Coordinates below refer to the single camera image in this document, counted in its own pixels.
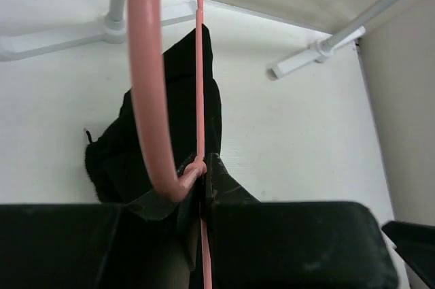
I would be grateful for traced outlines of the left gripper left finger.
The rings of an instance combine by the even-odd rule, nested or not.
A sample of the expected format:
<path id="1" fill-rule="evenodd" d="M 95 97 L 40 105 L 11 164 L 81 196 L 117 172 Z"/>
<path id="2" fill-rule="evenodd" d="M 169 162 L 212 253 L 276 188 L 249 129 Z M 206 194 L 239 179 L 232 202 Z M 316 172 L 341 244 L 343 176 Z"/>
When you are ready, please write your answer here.
<path id="1" fill-rule="evenodd" d="M 130 202 L 127 208 L 147 221 L 163 221 L 170 217 L 176 221 L 187 221 L 198 214 L 198 189 L 197 184 L 193 185 L 187 196 L 177 203 L 163 198 L 153 188 Z"/>

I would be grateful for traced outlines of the white and metal clothes rack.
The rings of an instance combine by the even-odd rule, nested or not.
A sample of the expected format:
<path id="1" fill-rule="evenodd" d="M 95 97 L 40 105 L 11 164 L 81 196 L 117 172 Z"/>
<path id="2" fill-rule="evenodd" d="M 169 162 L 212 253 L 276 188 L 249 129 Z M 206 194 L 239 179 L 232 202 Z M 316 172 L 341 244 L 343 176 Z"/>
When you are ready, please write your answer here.
<path id="1" fill-rule="evenodd" d="M 275 63 L 269 69 L 275 78 L 280 79 L 314 61 L 324 63 L 336 49 L 362 36 L 364 25 L 397 1 L 376 1 L 339 32 L 323 41 L 313 42 L 306 50 Z M 19 60 L 97 41 L 122 44 L 126 41 L 124 4 L 125 0 L 110 0 L 109 11 L 103 19 L 26 35 L 2 36 L 1 60 Z"/>

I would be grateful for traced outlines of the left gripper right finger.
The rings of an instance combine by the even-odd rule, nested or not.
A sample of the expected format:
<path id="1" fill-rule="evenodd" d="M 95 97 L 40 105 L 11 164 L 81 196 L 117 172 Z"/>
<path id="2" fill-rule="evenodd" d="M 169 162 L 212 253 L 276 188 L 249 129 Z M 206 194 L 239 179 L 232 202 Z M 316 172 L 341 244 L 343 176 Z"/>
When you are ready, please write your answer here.
<path id="1" fill-rule="evenodd" d="M 207 156 L 206 166 L 204 182 L 206 207 L 211 207 L 214 203 L 259 203 L 259 200 L 229 174 L 218 153 L 210 153 Z"/>

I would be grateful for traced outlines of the black trousers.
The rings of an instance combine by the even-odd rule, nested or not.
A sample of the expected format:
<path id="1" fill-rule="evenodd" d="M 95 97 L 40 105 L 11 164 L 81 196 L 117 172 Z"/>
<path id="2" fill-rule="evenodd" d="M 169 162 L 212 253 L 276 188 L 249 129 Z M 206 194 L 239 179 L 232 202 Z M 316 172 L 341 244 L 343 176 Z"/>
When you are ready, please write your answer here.
<path id="1" fill-rule="evenodd" d="M 176 167 L 196 152 L 195 32 L 163 54 L 171 145 Z M 222 142 L 222 102 L 213 78 L 209 29 L 203 27 L 205 152 L 218 153 Z M 118 117 L 85 150 L 85 169 L 102 203 L 130 203 L 152 185 L 141 155 L 131 94 L 124 94 Z"/>

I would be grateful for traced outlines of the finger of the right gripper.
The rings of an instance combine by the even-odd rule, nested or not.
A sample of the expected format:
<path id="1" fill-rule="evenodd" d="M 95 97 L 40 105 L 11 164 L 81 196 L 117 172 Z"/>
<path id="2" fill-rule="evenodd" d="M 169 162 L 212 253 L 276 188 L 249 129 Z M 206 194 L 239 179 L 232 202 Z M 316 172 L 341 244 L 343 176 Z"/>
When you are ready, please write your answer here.
<path id="1" fill-rule="evenodd" d="M 434 288 L 434 226 L 389 221 L 381 227 L 414 273 Z"/>

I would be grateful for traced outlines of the pink wire hanger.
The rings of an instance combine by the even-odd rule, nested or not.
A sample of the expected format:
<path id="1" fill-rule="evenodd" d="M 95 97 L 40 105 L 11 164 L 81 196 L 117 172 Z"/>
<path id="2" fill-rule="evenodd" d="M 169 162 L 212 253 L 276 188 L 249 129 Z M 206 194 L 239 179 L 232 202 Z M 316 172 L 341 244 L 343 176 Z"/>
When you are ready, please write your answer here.
<path id="1" fill-rule="evenodd" d="M 142 156 L 155 191 L 164 199 L 183 201 L 207 171 L 203 94 L 203 6 L 196 0 L 196 157 L 177 176 L 171 146 L 164 66 L 160 0 L 127 0 L 131 99 Z"/>

